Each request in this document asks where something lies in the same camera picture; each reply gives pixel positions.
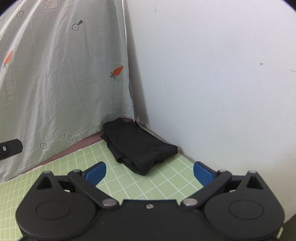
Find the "black knit sweater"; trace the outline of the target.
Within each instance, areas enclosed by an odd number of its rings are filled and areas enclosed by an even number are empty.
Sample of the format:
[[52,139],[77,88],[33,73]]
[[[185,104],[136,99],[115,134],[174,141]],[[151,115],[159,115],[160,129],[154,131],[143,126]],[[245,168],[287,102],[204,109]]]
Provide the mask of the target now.
[[103,125],[101,138],[118,163],[145,176],[153,166],[175,156],[178,148],[142,129],[137,122],[121,118]]

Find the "green grid bed sheet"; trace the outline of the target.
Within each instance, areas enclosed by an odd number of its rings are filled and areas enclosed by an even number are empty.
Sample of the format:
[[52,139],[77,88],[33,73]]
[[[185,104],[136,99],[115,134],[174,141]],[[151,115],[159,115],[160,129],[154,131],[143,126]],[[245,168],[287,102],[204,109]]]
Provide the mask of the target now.
[[98,162],[106,164],[107,172],[97,188],[119,202],[124,199],[175,199],[181,202],[202,188],[194,177],[193,162],[181,154],[176,154],[153,167],[146,176],[141,176],[119,164],[106,142],[99,141],[1,184],[1,240],[18,240],[22,236],[15,220],[16,208],[42,172],[65,175],[75,168],[85,170]]

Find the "white carrot print cloth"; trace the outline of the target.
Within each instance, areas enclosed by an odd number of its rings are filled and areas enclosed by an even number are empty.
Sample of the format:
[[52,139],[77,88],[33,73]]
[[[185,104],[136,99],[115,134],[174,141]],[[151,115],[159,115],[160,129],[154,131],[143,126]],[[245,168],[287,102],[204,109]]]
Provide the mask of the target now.
[[15,1],[1,15],[1,181],[134,118],[121,1]]

